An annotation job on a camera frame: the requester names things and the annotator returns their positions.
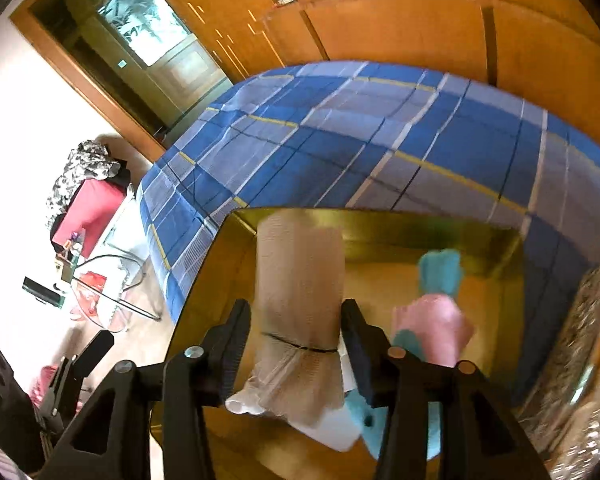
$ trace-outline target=rolled beige fabric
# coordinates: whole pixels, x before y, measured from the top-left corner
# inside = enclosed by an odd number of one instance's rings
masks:
[[[337,351],[342,233],[315,226],[302,212],[283,210],[261,222],[257,236],[255,307],[262,339],[253,374],[237,396],[312,426],[325,410],[344,403]]]

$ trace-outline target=black elastic band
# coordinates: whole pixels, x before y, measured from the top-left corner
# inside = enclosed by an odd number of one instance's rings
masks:
[[[286,343],[288,345],[295,346],[299,350],[308,350],[309,352],[318,352],[318,354],[333,354],[334,352],[338,351],[337,348],[334,348],[333,350],[324,350],[322,348],[310,348],[309,346],[300,346],[300,345],[297,345],[296,343],[292,343],[291,341],[288,341],[287,339],[284,339],[283,337],[280,337],[279,335],[275,335],[270,332],[263,332],[262,335],[271,337],[273,339],[276,339],[277,341]]]

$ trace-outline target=yellow box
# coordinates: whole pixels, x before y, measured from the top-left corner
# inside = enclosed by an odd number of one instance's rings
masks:
[[[226,319],[236,299],[253,304],[258,224],[275,211],[247,208],[226,218],[185,302],[167,358],[202,341],[206,330]],[[476,328],[462,358],[474,361],[493,383],[510,385],[523,330],[523,251],[517,231],[413,213],[339,209],[306,213],[318,225],[342,230],[344,298],[355,298],[367,322],[382,327],[388,336],[393,308],[419,295],[419,258],[430,250],[458,250],[464,269],[458,305]],[[257,326],[254,312],[236,389],[253,368]],[[339,453],[268,416],[206,408],[205,418],[219,479],[350,480],[371,478],[376,466],[361,442]],[[152,434],[158,441],[161,421],[158,404],[152,413]]]

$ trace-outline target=white wall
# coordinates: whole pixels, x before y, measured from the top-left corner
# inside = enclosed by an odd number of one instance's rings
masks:
[[[16,30],[9,15],[21,1],[0,17],[0,348],[28,388],[69,327],[61,312],[22,290],[25,275],[55,281],[45,200],[69,151],[106,135],[136,183],[150,164]]]

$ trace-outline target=pink cushion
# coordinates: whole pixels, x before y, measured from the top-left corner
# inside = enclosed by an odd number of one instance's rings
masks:
[[[82,256],[88,258],[125,196],[125,191],[114,184],[104,180],[85,180],[56,231],[54,242],[63,245],[72,233],[85,229]]]

